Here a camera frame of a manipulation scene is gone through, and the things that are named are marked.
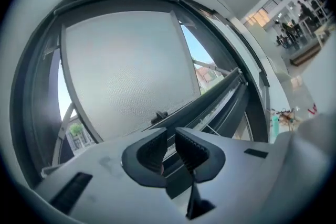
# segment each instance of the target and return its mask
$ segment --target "black slot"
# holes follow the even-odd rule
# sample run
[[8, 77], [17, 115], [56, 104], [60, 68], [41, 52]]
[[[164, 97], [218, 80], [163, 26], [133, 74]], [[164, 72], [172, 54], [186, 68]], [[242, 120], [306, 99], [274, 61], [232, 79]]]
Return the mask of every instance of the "black slot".
[[91, 179], [92, 175], [78, 173], [50, 204], [65, 215], [69, 214]]
[[248, 148], [247, 150], [244, 151], [244, 153], [247, 153], [247, 154], [259, 157], [259, 158], [263, 158], [263, 159], [265, 159], [268, 155], [268, 152], [253, 150], [252, 148]]

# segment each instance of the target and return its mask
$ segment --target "frosted glass panel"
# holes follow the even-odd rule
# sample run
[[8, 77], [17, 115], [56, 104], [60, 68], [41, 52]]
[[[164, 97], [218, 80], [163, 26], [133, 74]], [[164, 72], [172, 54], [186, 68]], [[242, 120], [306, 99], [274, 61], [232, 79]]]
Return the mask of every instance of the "frosted glass panel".
[[156, 111], [172, 114], [200, 96], [178, 24], [173, 13], [138, 11], [66, 29], [62, 57], [74, 88], [70, 97], [104, 141], [143, 130]]

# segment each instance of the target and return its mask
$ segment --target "sky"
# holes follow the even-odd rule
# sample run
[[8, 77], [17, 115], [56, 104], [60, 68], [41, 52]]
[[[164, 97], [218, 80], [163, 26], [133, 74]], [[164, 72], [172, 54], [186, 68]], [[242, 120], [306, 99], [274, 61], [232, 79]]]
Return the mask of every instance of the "sky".
[[[205, 63], [213, 62], [212, 58], [203, 48], [201, 43], [198, 42], [195, 36], [183, 25], [182, 25], [182, 31], [185, 36], [185, 40], [188, 44], [191, 56], [195, 60], [198, 60], [200, 62], [205, 62]], [[61, 118], [63, 120], [63, 117], [65, 113], [67, 112], [67, 109], [71, 103], [71, 98], [69, 96], [68, 89], [64, 81], [64, 75], [63, 75], [61, 64], [59, 64], [59, 69], [58, 69], [58, 103], [59, 103], [59, 111], [61, 114]], [[75, 115], [76, 115], [76, 112], [74, 110], [71, 116], [75, 116]]]

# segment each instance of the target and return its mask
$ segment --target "tree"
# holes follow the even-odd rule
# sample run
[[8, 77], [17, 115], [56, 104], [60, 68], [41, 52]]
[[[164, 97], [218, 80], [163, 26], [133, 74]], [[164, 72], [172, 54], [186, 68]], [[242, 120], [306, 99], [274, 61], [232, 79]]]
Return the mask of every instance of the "tree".
[[70, 133], [72, 134], [73, 137], [81, 134], [83, 131], [83, 127], [81, 124], [74, 123], [72, 126], [70, 126]]

